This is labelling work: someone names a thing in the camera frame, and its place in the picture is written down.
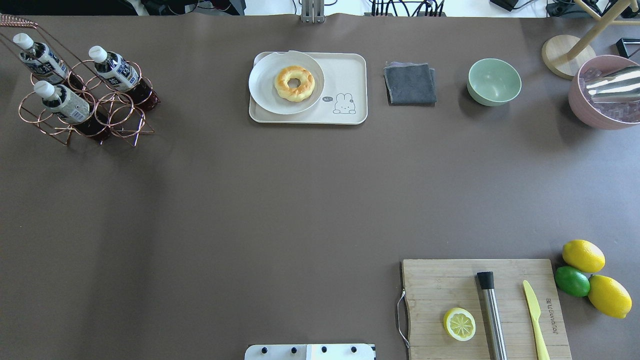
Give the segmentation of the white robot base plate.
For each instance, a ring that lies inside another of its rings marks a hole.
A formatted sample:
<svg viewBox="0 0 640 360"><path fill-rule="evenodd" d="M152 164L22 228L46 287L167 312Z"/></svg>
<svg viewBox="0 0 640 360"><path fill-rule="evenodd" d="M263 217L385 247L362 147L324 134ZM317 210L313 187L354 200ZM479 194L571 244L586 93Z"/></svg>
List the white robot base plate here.
<svg viewBox="0 0 640 360"><path fill-rule="evenodd" d="M247 347L245 360L375 360L374 344L363 342L309 344L254 344Z"/></svg>

